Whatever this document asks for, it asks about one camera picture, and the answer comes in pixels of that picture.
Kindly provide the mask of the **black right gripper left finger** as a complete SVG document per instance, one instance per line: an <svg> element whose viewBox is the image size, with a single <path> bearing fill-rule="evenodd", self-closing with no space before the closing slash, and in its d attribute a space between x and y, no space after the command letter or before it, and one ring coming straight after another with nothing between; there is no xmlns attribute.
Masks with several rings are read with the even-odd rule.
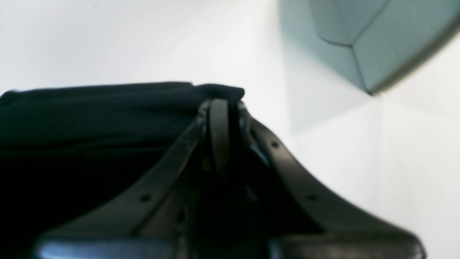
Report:
<svg viewBox="0 0 460 259"><path fill-rule="evenodd" d="M196 149L207 143L221 175L229 137L228 101L205 101L152 169L100 208L44 234L34 258L187 259L186 228L196 203L179 198L175 188Z"/></svg>

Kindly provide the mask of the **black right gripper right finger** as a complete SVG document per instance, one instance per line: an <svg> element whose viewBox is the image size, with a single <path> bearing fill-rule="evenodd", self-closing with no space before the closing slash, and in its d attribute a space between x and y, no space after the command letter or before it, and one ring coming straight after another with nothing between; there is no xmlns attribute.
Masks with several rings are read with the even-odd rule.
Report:
<svg viewBox="0 0 460 259"><path fill-rule="evenodd" d="M237 104L247 180L262 207L269 259L425 259L420 240L317 180L283 142Z"/></svg>

